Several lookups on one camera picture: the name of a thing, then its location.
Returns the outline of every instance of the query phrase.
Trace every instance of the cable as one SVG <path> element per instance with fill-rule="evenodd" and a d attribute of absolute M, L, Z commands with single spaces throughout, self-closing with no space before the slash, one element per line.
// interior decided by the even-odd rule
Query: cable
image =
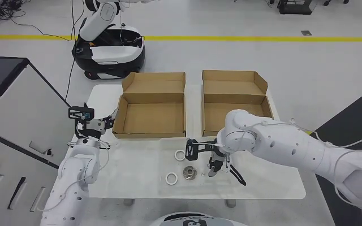
<path fill-rule="evenodd" d="M 61 36 L 56 36 L 56 35 L 54 35 L 54 34 L 45 34 L 45 33 L 43 33 L 39 28 L 35 27 L 35 26 L 32 25 L 32 24 L 19 24 L 19 23 L 15 22 L 12 18 L 10 18 L 10 20 L 12 20 L 15 24 L 20 25 L 20 26 L 30 26 L 30 27 L 34 27 L 35 29 L 37 29 L 37 30 L 38 30 L 42 35 L 44 35 L 44 36 L 58 37 L 58 38 L 61 38 L 61 39 L 66 40 L 66 41 L 68 41 L 68 42 L 72 41 L 72 39 L 69 40 L 69 39 L 63 38 L 63 37 L 61 37 Z"/>
<path fill-rule="evenodd" d="M 73 21 L 73 29 L 72 31 L 74 31 L 74 48 L 73 48 L 73 63 L 72 63 L 72 67 L 70 69 L 70 73 L 69 73 L 69 79 L 68 79 L 68 87 L 67 87 L 67 93 L 66 93 L 66 97 L 64 98 L 65 101 L 67 101 L 67 97 L 68 97 L 68 93 L 69 93 L 69 87 L 70 87 L 70 80 L 72 77 L 72 71 L 73 71 L 73 67 L 74 67 L 74 62 L 75 62 L 75 54 L 76 54 L 76 38 L 75 38 L 75 22 L 74 22 L 74 8 L 73 8 L 73 0 L 71 0 L 71 4 L 72 4 L 72 21 Z"/>
<path fill-rule="evenodd" d="M 46 33 L 42 32 L 39 28 L 37 28 L 36 26 L 34 26 L 34 25 L 32 25 L 32 24 L 19 24 L 19 23 L 15 22 L 12 18 L 19 18 L 19 17 L 25 15 L 25 12 L 22 11 L 22 10 L 17 10 L 17 11 L 24 12 L 24 14 L 21 15 L 21 16 L 12 16 L 12 15 L 10 15 L 10 16 L 8 16 L 7 18 L 1 19 L 1 20 L 12 20 L 15 24 L 20 25 L 20 26 L 30 26 L 30 27 L 34 27 L 35 29 L 37 29 L 37 30 L 38 30 L 42 35 L 44 35 L 44 36 L 57 37 L 57 38 L 61 38 L 61 39 L 63 39 L 63 40 L 66 40 L 66 41 L 68 41 L 68 42 L 71 42 L 71 41 L 72 41 L 72 35 L 73 35 L 73 33 L 74 33 L 74 35 L 75 35 L 75 24 L 80 20 L 80 18 L 83 16 L 83 13 L 84 13 L 84 9 L 85 9 L 84 1 L 82 1 L 82 3 L 83 3 L 83 10 L 82 10 L 82 12 L 81 12 L 81 15 L 78 17 L 78 19 L 77 19 L 75 22 L 74 22 L 73 10 L 72 10 L 73 27 L 72 27 L 72 31 L 71 31 L 71 34 L 70 34 L 70 36 L 71 36 L 70 40 L 67 39 L 67 38 L 61 37 L 61 36 L 54 35 L 54 34 L 46 34 Z"/>

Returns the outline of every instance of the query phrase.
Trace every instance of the white cable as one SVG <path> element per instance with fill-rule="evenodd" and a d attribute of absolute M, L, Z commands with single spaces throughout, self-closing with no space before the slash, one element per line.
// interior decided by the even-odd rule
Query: white cable
<path fill-rule="evenodd" d="M 61 202 L 63 201 L 63 199 L 66 198 L 67 191 L 68 191 L 68 189 L 69 189 L 73 184 L 76 184 L 76 183 L 79 182 L 79 181 L 82 181 L 82 180 L 85 180 L 85 179 L 87 179 L 87 178 L 89 178 L 89 177 L 91 177 L 91 176 L 94 176 L 96 173 L 99 173 L 104 167 L 106 167 L 106 165 L 108 164 L 108 161 L 109 161 L 109 149 L 110 149 L 110 145 L 109 145 L 109 143 L 107 143 L 107 142 L 105 142 L 105 141 L 103 141 L 103 140 L 101 140 L 101 139 L 98 139 L 98 142 L 99 142 L 100 144 L 104 145 L 104 147 L 105 147 L 106 150 L 107 150 L 107 161 L 106 161 L 106 163 L 104 164 L 104 166 L 102 166 L 98 171 L 92 173 L 91 175 L 89 175 L 89 176 L 87 176 L 87 177 L 84 177 L 84 178 L 82 178 L 82 179 L 79 179 L 79 180 L 77 180 L 77 181 L 74 181 L 72 184 L 70 184 L 70 185 L 67 187 L 67 189 L 64 191 L 64 193 L 59 196 L 61 200 L 60 200 L 55 206 L 53 206 L 53 207 L 51 207 L 51 208 L 43 209 L 43 210 L 41 210 L 41 209 L 39 209 L 39 208 L 37 207 L 37 210 L 38 210 L 38 211 L 47 212 L 47 211 L 49 211 L 49 210 L 52 210 L 52 209 L 56 208 L 59 204 L 61 204 Z"/>

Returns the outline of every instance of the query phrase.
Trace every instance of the box lid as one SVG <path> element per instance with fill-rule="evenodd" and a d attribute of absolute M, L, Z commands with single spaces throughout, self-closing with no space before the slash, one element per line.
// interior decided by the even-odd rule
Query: box lid
<path fill-rule="evenodd" d="M 134 73 L 123 81 L 123 93 L 184 93 L 186 74 L 170 73 Z"/>
<path fill-rule="evenodd" d="M 205 94 L 265 95 L 268 83 L 255 71 L 202 72 Z"/>

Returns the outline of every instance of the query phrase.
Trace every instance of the black wheel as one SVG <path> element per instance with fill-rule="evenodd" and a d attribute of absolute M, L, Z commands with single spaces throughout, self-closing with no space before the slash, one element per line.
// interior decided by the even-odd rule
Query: black wheel
<path fill-rule="evenodd" d="M 97 79 L 99 79 L 99 76 L 98 76 L 97 73 L 91 73 L 91 72 L 85 71 L 85 72 L 84 72 L 84 75 L 85 75 L 88 79 L 90 79 L 90 80 L 97 80 Z"/>

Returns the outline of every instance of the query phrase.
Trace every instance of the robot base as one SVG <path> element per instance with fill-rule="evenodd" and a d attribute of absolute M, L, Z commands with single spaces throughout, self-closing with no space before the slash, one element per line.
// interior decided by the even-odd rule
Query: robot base
<path fill-rule="evenodd" d="M 110 26 L 91 42 L 78 36 L 72 51 L 89 79 L 122 79 L 143 66 L 145 46 L 139 32 L 124 24 Z"/>

